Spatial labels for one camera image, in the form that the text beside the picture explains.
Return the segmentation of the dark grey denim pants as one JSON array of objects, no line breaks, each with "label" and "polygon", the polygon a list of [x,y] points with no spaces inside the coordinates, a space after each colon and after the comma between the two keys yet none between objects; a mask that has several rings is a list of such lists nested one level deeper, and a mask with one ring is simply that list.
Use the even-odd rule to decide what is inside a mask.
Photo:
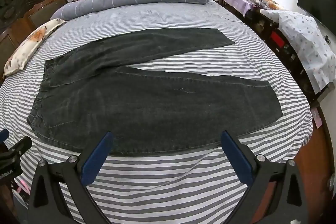
[{"label": "dark grey denim pants", "polygon": [[266,81],[137,69],[137,64],[232,45],[212,28],[161,28],[90,42],[45,62],[27,123],[80,152],[106,132],[113,154],[171,153],[242,136],[282,117]]}]

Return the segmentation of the wooden bed footboard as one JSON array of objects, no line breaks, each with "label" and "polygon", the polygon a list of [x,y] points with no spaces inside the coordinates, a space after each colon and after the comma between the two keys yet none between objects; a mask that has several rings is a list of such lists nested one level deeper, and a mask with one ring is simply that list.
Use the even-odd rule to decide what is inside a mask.
[{"label": "wooden bed footboard", "polygon": [[321,107],[316,108],[322,125],[313,122],[313,133],[308,143],[295,156],[302,176],[308,209],[308,222],[318,223],[325,209],[331,204],[334,174],[334,155],[329,129]]}]

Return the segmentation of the floral pillow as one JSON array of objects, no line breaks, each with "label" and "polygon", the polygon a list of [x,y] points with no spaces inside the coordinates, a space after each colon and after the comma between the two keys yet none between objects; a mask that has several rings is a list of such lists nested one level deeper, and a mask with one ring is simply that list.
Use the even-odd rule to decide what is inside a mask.
[{"label": "floral pillow", "polygon": [[43,42],[66,22],[66,20],[55,18],[42,24],[29,34],[5,63],[3,77],[22,71]]}]

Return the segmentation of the white dotted cloth cover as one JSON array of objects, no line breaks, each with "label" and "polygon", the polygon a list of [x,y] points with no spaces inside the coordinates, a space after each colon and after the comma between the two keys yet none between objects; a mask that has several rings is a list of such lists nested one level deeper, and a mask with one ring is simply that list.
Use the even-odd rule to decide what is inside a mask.
[{"label": "white dotted cloth cover", "polygon": [[315,93],[335,82],[335,53],[322,36],[313,17],[293,11],[260,10],[278,24],[305,69]]}]

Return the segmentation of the dark wooden headboard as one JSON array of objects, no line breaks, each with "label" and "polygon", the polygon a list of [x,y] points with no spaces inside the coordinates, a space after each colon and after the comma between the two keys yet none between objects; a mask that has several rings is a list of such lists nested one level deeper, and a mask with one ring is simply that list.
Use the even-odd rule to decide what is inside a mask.
[{"label": "dark wooden headboard", "polygon": [[39,26],[67,4],[67,0],[1,0],[1,82],[7,60]]}]

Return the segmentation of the black television screen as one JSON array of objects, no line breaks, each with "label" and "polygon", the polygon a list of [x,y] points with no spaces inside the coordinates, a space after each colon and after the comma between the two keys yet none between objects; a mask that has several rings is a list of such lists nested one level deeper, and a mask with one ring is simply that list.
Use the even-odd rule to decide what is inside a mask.
[{"label": "black television screen", "polygon": [[318,19],[335,35],[335,0],[298,0],[297,6]]}]

